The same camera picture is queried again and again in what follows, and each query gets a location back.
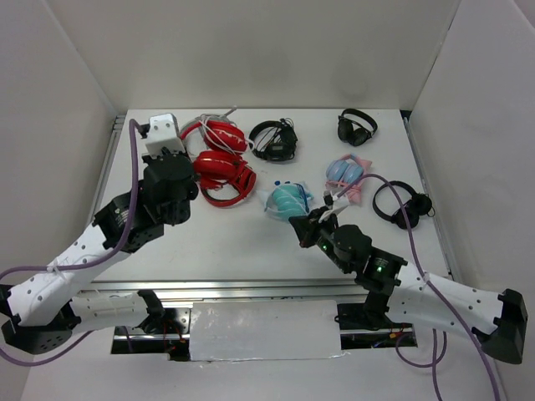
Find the red headphones with white cable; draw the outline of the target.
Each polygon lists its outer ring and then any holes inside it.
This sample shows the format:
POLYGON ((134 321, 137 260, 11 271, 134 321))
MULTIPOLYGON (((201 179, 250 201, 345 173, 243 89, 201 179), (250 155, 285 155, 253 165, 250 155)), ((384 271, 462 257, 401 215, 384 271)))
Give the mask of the red headphones with white cable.
POLYGON ((238 127, 215 123, 206 132, 201 132, 201 137, 207 150, 203 150, 193 162, 194 170, 200 179, 201 172, 205 170, 247 166, 242 155, 247 151, 249 144, 245 134, 238 127))

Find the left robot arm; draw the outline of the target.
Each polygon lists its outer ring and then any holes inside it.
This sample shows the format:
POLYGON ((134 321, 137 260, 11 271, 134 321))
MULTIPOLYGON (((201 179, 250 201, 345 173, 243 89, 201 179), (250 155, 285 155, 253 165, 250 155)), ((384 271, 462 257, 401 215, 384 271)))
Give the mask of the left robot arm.
POLYGON ((142 160, 142 179, 101 209, 73 245, 48 266, 34 268, 27 281, 1 286, 6 344, 39 355, 80 332, 126 326, 153 333, 163 326, 166 310, 151 290, 79 294, 99 274, 162 237, 165 226, 182 224, 191 215, 198 188, 186 152, 164 148, 142 160))

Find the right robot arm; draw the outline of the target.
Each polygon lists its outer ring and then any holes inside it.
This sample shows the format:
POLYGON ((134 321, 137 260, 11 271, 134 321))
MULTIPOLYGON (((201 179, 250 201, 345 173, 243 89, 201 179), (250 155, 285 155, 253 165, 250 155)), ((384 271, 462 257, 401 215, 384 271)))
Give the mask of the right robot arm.
POLYGON ((510 288, 490 292, 420 272, 404 258, 372 244, 356 225, 336 216, 289 220, 302 248, 316 246, 368 292, 364 318, 371 327, 409 323, 473 338, 498 361, 523 360, 528 314, 522 294, 510 288))

